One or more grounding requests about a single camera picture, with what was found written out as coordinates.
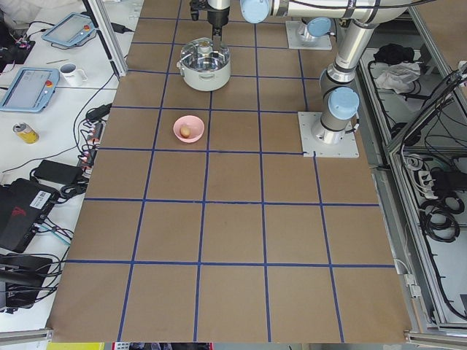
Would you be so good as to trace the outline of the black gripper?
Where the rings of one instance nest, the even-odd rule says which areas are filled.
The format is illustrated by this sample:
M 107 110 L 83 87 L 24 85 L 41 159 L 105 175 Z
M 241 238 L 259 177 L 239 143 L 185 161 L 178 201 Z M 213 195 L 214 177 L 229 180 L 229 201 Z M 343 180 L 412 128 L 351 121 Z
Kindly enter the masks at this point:
M 229 0 L 208 0 L 207 4 L 207 19 L 213 26 L 213 49 L 219 50 L 222 43 L 222 27 L 228 23 Z

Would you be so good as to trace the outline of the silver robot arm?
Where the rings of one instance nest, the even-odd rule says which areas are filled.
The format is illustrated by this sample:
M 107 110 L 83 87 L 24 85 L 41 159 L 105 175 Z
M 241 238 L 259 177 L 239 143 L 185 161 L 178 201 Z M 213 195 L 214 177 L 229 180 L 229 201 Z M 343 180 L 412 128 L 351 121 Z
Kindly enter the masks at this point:
M 240 1 L 242 15 L 247 22 L 256 24 L 265 20 L 270 13 L 272 1 Z M 212 40 L 217 47 L 222 42 L 223 27 L 228 24 L 230 1 L 192 1 L 192 20 L 198 19 L 198 12 L 207 12 L 212 26 Z M 287 21 L 286 31 L 290 49 L 331 50 L 331 19 L 328 17 L 303 17 L 300 21 Z
M 311 128 L 323 144 L 338 144 L 360 103 L 350 87 L 355 70 L 375 28 L 402 14 L 411 1 L 241 1 L 244 19 L 259 23 L 268 16 L 350 19 L 332 64 L 322 73 L 323 112 Z

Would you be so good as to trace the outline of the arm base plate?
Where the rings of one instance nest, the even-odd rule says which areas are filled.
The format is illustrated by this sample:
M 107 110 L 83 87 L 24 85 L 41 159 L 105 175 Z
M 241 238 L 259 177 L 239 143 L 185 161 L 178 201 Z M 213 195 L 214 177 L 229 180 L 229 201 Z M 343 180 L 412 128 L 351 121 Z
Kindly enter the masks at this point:
M 358 158 L 359 151 L 350 120 L 342 131 L 321 125 L 321 112 L 299 112 L 298 125 L 304 157 Z
M 329 33 L 331 20 L 317 17 L 308 23 L 286 21 L 288 48 L 294 50 L 332 50 Z

